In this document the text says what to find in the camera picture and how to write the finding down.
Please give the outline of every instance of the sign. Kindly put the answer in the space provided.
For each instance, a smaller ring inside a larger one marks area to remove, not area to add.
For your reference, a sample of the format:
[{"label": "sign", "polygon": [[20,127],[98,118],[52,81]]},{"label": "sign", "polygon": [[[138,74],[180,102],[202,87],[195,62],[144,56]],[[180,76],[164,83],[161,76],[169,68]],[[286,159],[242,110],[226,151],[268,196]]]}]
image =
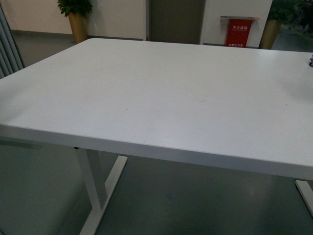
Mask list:
[{"label": "sign", "polygon": [[227,47],[246,47],[251,24],[256,17],[222,17],[230,18],[225,46]]}]

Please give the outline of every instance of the red box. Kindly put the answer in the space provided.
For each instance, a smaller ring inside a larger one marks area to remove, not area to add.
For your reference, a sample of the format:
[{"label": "red box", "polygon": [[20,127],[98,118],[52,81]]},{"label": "red box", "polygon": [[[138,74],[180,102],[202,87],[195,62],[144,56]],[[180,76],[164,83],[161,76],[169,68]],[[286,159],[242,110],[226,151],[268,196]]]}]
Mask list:
[{"label": "red box", "polygon": [[246,42],[253,21],[254,19],[230,19],[225,46],[246,47]]}]

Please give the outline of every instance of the wall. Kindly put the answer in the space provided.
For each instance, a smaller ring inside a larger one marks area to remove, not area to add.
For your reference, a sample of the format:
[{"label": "wall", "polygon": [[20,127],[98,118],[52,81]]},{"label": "wall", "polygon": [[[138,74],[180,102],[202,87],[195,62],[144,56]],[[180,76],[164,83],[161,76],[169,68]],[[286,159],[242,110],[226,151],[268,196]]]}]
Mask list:
[{"label": "wall", "polygon": [[[13,30],[71,34],[68,19],[56,0],[0,0]],[[145,37],[146,0],[91,0],[89,35]]]},{"label": "wall", "polygon": [[201,44],[224,44],[228,20],[220,16],[251,16],[260,20],[252,24],[247,47],[258,47],[271,3],[272,0],[207,0]]},{"label": "wall", "polygon": [[[145,39],[149,0],[91,0],[89,34]],[[71,34],[68,19],[60,15],[56,0],[0,0],[14,30]],[[248,47],[258,47],[272,0],[207,0],[201,43],[224,44],[227,20],[220,16],[256,16]]]}]

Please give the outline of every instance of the door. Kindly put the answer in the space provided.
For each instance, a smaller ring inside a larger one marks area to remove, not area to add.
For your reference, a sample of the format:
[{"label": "door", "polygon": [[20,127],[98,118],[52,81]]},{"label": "door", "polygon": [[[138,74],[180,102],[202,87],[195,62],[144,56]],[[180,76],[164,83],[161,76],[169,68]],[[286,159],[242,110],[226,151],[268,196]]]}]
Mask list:
[{"label": "door", "polygon": [[149,41],[199,44],[205,0],[150,0]]}]

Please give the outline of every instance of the plant pot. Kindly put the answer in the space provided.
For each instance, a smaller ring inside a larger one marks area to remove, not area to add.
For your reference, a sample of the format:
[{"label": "plant pot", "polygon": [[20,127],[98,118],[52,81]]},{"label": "plant pot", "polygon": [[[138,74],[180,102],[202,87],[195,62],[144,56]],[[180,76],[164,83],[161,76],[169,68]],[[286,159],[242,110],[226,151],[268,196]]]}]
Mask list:
[{"label": "plant pot", "polygon": [[81,43],[88,38],[86,19],[79,13],[72,13],[68,15],[70,27],[73,32],[75,44]]},{"label": "plant pot", "polygon": [[259,49],[271,49],[279,32],[282,21],[269,20],[266,22]]}]

